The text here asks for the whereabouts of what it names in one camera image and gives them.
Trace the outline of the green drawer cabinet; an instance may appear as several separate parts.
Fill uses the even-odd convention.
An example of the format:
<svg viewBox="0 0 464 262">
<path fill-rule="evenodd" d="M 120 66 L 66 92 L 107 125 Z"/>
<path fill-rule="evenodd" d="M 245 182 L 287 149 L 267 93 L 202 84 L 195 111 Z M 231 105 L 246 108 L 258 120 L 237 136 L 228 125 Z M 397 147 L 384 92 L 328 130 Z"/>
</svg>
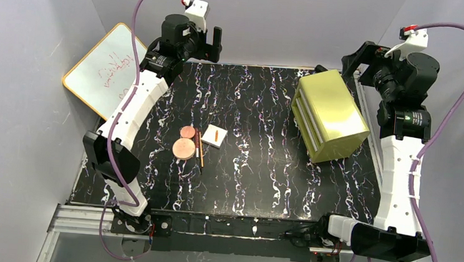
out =
<svg viewBox="0 0 464 262">
<path fill-rule="evenodd" d="M 370 134 L 337 70 L 301 77 L 291 109 L 312 163 L 348 158 Z"/>
</svg>

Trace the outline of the white square makeup box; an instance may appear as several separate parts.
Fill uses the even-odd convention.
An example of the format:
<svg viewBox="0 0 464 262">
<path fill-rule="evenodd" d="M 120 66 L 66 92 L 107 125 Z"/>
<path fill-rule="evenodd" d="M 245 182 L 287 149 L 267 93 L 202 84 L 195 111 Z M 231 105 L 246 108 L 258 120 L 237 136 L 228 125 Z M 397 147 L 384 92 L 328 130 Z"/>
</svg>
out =
<svg viewBox="0 0 464 262">
<path fill-rule="evenodd" d="M 221 148 L 221 145 L 227 134 L 227 130 L 217 127 L 213 124 L 209 124 L 201 137 L 201 141 L 211 145 L 212 147 Z"/>
</svg>

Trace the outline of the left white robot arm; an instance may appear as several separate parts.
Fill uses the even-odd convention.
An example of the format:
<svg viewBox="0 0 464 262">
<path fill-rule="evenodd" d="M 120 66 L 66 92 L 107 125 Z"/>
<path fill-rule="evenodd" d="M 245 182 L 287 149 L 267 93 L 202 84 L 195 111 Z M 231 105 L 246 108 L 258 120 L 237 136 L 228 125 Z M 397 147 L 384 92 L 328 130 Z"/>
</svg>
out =
<svg viewBox="0 0 464 262">
<path fill-rule="evenodd" d="M 150 44 L 145 56 L 134 53 L 136 76 L 124 98 L 98 130 L 83 137 L 88 165 L 110 185 L 119 210 L 131 217 L 141 217 L 148 203 L 137 180 L 140 161 L 132 153 L 135 137 L 185 62 L 219 61 L 222 28 L 214 28 L 211 43 L 206 39 L 207 31 L 199 31 L 195 20 L 182 14 L 166 16 L 161 36 Z"/>
</svg>

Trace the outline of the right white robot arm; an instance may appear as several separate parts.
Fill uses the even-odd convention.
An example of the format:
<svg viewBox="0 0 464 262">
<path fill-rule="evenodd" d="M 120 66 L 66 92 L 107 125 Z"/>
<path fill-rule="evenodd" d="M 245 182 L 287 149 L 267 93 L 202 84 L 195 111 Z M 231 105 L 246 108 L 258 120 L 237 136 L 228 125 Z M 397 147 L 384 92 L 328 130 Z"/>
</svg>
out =
<svg viewBox="0 0 464 262">
<path fill-rule="evenodd" d="M 440 70 L 436 59 L 422 52 L 402 57 L 374 42 L 365 42 L 342 58 L 342 76 L 358 66 L 366 69 L 359 83 L 373 87 L 381 97 L 377 110 L 383 170 L 380 204 L 372 224 L 327 213 L 317 224 L 316 235 L 335 244 L 344 243 L 354 254 L 389 262 L 411 262 L 430 254 L 415 212 L 419 195 L 410 182 L 420 180 L 418 153 L 430 141 L 431 115 L 423 105 Z"/>
</svg>

